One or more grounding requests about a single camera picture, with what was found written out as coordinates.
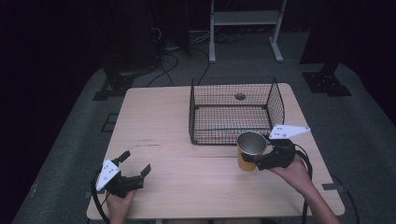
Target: gray floor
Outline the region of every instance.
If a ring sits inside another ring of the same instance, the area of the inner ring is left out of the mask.
[[[275,61],[267,40],[269,35],[245,35],[240,42],[217,45],[217,62],[210,64],[205,76],[272,76],[278,82],[289,83],[329,171],[344,182],[352,195],[361,223],[394,222],[396,214],[391,207],[396,201],[395,126],[363,88],[359,77],[343,65],[335,74],[352,96],[311,93],[302,72],[318,71],[321,64],[299,65],[308,33],[280,34],[278,43],[285,58],[283,63]],[[207,44],[195,47],[206,52],[208,49]],[[203,75],[207,58],[201,51],[194,49],[191,56],[180,51],[173,55],[178,57],[178,65],[169,74],[176,86],[188,86],[192,77]],[[174,62],[174,58],[165,58],[163,65],[169,68]],[[139,77],[134,87],[146,87],[161,72],[158,69]],[[101,129],[110,113],[120,111],[123,100],[122,97],[92,100],[105,79],[103,70],[92,74],[14,223],[87,223],[90,182],[111,138],[111,133],[103,133]],[[170,85],[169,77],[162,76],[150,87]],[[355,223],[351,201],[345,192],[340,195],[346,207],[340,219]],[[300,222],[299,217],[275,220]],[[104,222],[91,220],[90,223]]]

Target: stainless steel cup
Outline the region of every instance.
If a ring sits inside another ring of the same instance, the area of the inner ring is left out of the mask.
[[[238,146],[238,166],[244,171],[250,172],[256,169],[256,164],[253,162],[247,162],[242,159],[241,153],[245,153],[251,156],[262,154],[267,149],[267,141],[264,136],[260,133],[245,132],[239,134],[236,139]]]

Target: wooden table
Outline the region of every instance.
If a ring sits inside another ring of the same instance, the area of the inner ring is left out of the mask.
[[[279,84],[285,124],[306,126],[288,84]],[[128,90],[106,158],[125,150],[122,175],[139,175],[151,164],[145,187],[134,198],[129,218],[179,219],[300,216],[304,198],[269,171],[244,172],[237,165],[236,146],[195,146],[189,136],[190,87]],[[303,147],[313,165],[313,182],[336,215],[345,207],[336,190],[324,190],[332,179],[312,133],[291,138]],[[101,219],[91,200],[90,219]]]

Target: black wire basket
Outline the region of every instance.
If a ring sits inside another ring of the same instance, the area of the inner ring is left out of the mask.
[[[194,78],[189,132],[195,145],[236,145],[240,133],[269,134],[285,109],[274,77]]]

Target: yellow cup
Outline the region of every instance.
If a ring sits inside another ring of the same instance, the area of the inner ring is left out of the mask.
[[[242,153],[250,156],[261,155],[265,149],[267,149],[267,141],[264,136],[255,132],[241,133],[236,139],[236,145],[238,146],[237,153],[239,168],[247,172],[254,171],[256,169],[256,164],[254,162],[244,161]]]

